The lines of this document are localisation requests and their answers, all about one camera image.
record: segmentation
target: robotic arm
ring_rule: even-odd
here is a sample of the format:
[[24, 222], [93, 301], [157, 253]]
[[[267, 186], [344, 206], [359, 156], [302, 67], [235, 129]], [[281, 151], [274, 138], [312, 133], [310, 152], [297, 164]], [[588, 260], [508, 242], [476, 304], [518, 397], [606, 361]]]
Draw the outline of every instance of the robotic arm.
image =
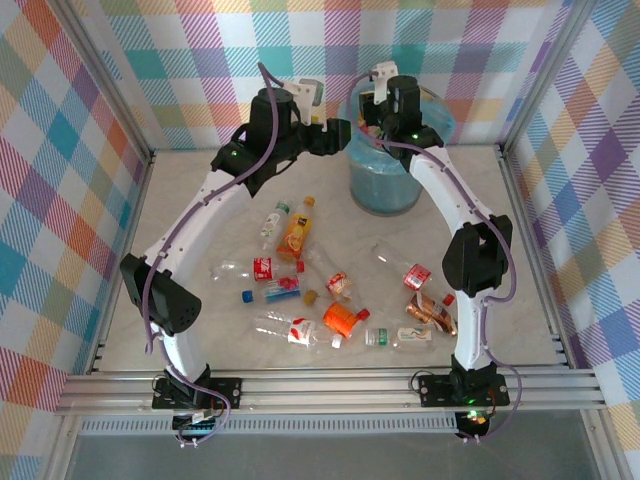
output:
[[[496, 372], [496, 363], [484, 348], [483, 311], [486, 306], [483, 302], [500, 285], [507, 271], [507, 257], [495, 231], [500, 232], [508, 247], [511, 222], [506, 216], [493, 216], [479, 203], [451, 164], [437, 133], [421, 124], [420, 91], [415, 78], [399, 76], [395, 65], [391, 69], [385, 65], [389, 66], [381, 64], [375, 72], [376, 94], [361, 107], [365, 122], [380, 126], [387, 139], [373, 140], [388, 146], [391, 156], [429, 192], [452, 234], [452, 242], [443, 259], [443, 270], [448, 283], [456, 290], [459, 338], [452, 356], [451, 375], [440, 380], [448, 388], [445, 395], [454, 402], [447, 404], [460, 404], [468, 398], [486, 397], [488, 388], [504, 384], [504, 378]], [[252, 101], [249, 122], [219, 150], [200, 191], [167, 234], [143, 256], [128, 254], [121, 262], [129, 296], [143, 310], [145, 282], [156, 259], [157, 271], [150, 280], [151, 332], [148, 334], [151, 339], [162, 337], [170, 367], [165, 376], [172, 385], [172, 395], [183, 405], [206, 406], [207, 394], [197, 387], [212, 385], [209, 366], [199, 351], [193, 329], [189, 328], [200, 313], [201, 301], [183, 287], [210, 240], [269, 178], [279, 173], [278, 164], [295, 161], [304, 151], [332, 155], [350, 140], [349, 121], [329, 119], [326, 129], [311, 121], [311, 107], [321, 98], [318, 84], [285, 82], [282, 87], [273, 91], [277, 112], [275, 124], [269, 92], [262, 89]], [[246, 174], [256, 165], [269, 146], [272, 132], [276, 135], [275, 147], [262, 167], [246, 176], [242, 183], [212, 198], [212, 191]], [[197, 212], [191, 215], [196, 206], [199, 207]], [[497, 230], [483, 221], [478, 222], [479, 215], [488, 219]], [[168, 249], [167, 239], [171, 239]]]

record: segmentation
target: glass panel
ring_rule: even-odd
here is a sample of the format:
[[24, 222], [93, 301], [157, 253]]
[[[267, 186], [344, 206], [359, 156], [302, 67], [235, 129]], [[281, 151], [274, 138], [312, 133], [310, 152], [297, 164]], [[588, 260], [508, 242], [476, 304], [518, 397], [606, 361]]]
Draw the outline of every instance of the glass panel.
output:
[[480, 446], [452, 434], [227, 434], [183, 450], [169, 436], [110, 435], [80, 436], [74, 453], [70, 480], [600, 478], [572, 411], [519, 412]]

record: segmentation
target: white floor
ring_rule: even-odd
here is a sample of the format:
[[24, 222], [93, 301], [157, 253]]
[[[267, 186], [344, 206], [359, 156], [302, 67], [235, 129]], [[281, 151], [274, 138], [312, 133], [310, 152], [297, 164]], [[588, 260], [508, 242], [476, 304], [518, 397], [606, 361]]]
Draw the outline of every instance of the white floor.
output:
[[[508, 305], [490, 311], [490, 339], [493, 351], [513, 364], [553, 364], [552, 348], [544, 312], [529, 269], [522, 241], [515, 227], [513, 211], [492, 147], [451, 147], [451, 159], [476, 195], [496, 214], [507, 213], [514, 223], [512, 251], [518, 272], [518, 292]], [[162, 236], [200, 187], [211, 151], [161, 153], [151, 177], [132, 252], [140, 255]], [[316, 221], [312, 237], [358, 284], [372, 315], [368, 326], [412, 324], [404, 313], [410, 294], [406, 287], [374, 261], [370, 249], [382, 237], [405, 254], [434, 270], [444, 282], [441, 260], [450, 236], [444, 219], [425, 193], [408, 213], [392, 218], [369, 215], [357, 207], [349, 194], [346, 156], [302, 156], [284, 175], [270, 180], [241, 215], [230, 221], [213, 239], [202, 259], [201, 269], [186, 287], [203, 301], [195, 326], [201, 348], [212, 369], [254, 369], [270, 367], [363, 367], [450, 365], [455, 339], [436, 335], [428, 354], [406, 354], [391, 348], [364, 345], [362, 331], [340, 350], [309, 352], [253, 331], [251, 318], [259, 307], [242, 304], [240, 290], [229, 286], [216, 291], [209, 277], [211, 265], [223, 260], [249, 262], [258, 253], [256, 244], [241, 239], [257, 237], [261, 223], [279, 197], [296, 201], [305, 195], [316, 198]], [[320, 280], [310, 282], [321, 290]], [[507, 292], [509, 276], [500, 293]], [[320, 319], [320, 312], [299, 300], [275, 304], [272, 310]], [[107, 345], [102, 371], [160, 370], [160, 353], [144, 354], [144, 329], [138, 310], [122, 287]]]

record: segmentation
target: plaid wall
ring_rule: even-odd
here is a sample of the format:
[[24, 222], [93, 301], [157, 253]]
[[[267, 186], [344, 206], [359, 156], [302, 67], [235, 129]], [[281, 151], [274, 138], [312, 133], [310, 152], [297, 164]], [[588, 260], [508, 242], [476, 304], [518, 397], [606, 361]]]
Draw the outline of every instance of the plaid wall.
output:
[[514, 162], [562, 321], [640, 478], [640, 0], [601, 0]]
[[570, 0], [74, 0], [149, 142], [226, 143], [263, 86], [316, 78], [335, 116], [357, 73], [393, 59], [444, 97], [454, 143], [496, 143]]
[[36, 475], [143, 163], [45, 0], [0, 0], [0, 478]]

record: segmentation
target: black mounting bracket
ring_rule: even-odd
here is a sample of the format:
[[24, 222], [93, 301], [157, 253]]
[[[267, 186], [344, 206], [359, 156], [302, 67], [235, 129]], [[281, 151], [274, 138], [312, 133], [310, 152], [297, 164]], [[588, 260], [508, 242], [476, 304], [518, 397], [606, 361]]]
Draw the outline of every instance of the black mounting bracket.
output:
[[[240, 408], [241, 378], [211, 377], [211, 371], [207, 365], [207, 369], [194, 383], [227, 397], [232, 410]], [[166, 370], [163, 376], [154, 382], [153, 392], [154, 396], [151, 402], [153, 410], [202, 410], [209, 408], [220, 410], [224, 408], [222, 400], [185, 385]]]
[[509, 405], [509, 392], [503, 375], [495, 363], [477, 370], [465, 370], [452, 358], [448, 375], [421, 375], [418, 394], [423, 407], [504, 407]]

